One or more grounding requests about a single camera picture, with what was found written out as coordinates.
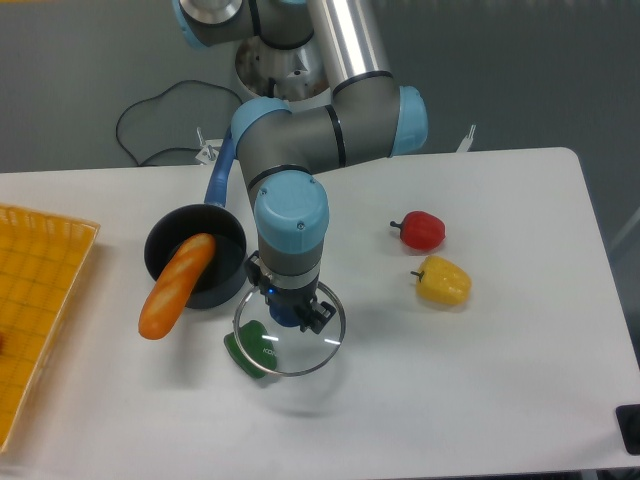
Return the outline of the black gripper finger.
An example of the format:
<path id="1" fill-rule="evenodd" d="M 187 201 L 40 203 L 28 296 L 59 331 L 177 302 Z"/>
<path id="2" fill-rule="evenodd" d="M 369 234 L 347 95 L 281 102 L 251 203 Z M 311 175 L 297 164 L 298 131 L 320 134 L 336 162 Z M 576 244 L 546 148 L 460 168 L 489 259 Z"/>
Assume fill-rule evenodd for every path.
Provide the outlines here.
<path id="1" fill-rule="evenodd" d="M 313 329 L 314 318 L 313 309 L 308 304 L 299 304 L 293 307 L 293 312 L 296 319 L 299 321 L 299 328 L 301 332 L 305 332 L 308 329 Z"/>
<path id="2" fill-rule="evenodd" d="M 334 316 L 334 306 L 326 301 L 311 303 L 310 328 L 315 334 L 320 334 L 327 323 Z"/>

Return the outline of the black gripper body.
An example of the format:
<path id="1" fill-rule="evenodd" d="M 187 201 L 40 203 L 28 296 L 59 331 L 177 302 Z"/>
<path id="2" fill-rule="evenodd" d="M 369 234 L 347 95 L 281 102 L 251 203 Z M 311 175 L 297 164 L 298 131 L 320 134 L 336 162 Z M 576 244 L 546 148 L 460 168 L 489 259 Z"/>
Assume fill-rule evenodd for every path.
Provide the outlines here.
<path id="1" fill-rule="evenodd" d="M 254 251 L 246 259 L 244 268 L 249 283 L 258 289 L 268 304 L 305 308 L 317 299 L 320 262 L 303 273 L 285 275 L 271 270 L 259 252 Z"/>

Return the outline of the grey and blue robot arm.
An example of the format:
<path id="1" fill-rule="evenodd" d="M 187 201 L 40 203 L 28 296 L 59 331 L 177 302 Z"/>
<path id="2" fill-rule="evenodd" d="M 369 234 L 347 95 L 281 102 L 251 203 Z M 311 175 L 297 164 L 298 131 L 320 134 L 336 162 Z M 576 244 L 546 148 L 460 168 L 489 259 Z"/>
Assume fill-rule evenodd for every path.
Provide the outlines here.
<path id="1" fill-rule="evenodd" d="M 173 9 L 194 46 L 255 38 L 276 50 L 319 47 L 330 102 L 296 112 L 279 92 L 248 100 L 228 141 L 257 228 L 248 279 L 278 323 L 320 332 L 337 305 L 316 296 L 329 224 L 316 175 L 420 149 L 425 103 L 394 79 L 367 1 L 177 1 Z"/>

